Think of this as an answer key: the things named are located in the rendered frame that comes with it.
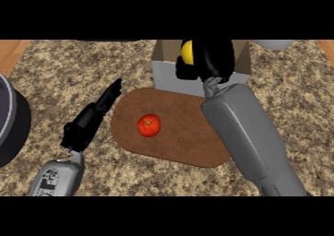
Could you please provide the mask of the dark grey pot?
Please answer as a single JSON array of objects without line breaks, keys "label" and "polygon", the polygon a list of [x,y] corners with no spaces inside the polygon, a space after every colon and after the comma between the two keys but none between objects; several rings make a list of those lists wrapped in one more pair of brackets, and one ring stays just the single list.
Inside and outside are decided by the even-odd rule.
[{"label": "dark grey pot", "polygon": [[0,168],[14,159],[30,127],[30,109],[24,96],[0,73]]}]

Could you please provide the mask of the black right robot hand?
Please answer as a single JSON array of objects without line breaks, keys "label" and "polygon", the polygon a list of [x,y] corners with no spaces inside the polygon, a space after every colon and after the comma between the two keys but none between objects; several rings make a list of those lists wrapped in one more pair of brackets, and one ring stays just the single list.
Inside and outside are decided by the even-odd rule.
[{"label": "black right robot hand", "polygon": [[181,47],[191,41],[193,64],[187,65],[178,55],[175,61],[175,77],[181,80],[205,82],[209,77],[219,78],[219,84],[228,81],[234,72],[236,58],[230,40],[182,40]]}]

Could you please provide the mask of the brown wooden cutting board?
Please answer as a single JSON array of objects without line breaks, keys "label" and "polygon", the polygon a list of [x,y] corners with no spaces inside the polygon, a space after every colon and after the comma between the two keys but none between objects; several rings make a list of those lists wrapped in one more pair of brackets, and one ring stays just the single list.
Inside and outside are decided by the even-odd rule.
[{"label": "brown wooden cutting board", "polygon": [[[110,122],[116,144],[131,153],[203,168],[218,167],[230,155],[202,115],[203,98],[154,88],[126,93],[113,108]],[[143,137],[137,122],[144,115],[160,119],[160,131]]]}]

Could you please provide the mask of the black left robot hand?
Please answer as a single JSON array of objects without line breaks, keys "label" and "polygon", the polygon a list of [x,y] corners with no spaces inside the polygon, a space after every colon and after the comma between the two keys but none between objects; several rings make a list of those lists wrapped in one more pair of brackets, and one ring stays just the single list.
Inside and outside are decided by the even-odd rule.
[{"label": "black left robot hand", "polygon": [[81,152],[88,147],[104,114],[110,110],[113,102],[120,95],[120,82],[122,79],[119,78],[106,88],[97,101],[83,107],[73,121],[64,124],[61,138],[61,146],[64,148]]}]

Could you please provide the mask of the red tomato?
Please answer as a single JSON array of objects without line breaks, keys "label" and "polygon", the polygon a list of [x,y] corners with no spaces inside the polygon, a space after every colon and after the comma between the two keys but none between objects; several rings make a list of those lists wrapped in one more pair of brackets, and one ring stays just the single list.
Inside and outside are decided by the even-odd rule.
[{"label": "red tomato", "polygon": [[144,115],[137,122],[137,131],[143,137],[153,137],[160,131],[160,119],[154,114]]}]

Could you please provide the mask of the pale grey round object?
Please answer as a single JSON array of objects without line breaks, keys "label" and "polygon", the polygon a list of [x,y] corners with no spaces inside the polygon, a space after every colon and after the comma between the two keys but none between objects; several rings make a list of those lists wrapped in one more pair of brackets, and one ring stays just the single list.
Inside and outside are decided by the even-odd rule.
[{"label": "pale grey round object", "polygon": [[292,44],[292,40],[253,40],[253,42],[261,47],[275,51],[284,50]]}]

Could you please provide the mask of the yellow lemon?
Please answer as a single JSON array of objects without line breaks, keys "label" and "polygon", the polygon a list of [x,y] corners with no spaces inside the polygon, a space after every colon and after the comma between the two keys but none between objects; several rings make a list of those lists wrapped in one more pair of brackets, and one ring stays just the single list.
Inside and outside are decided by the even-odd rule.
[{"label": "yellow lemon", "polygon": [[187,65],[193,64],[193,51],[191,51],[191,41],[187,41],[179,50],[179,56]]}]

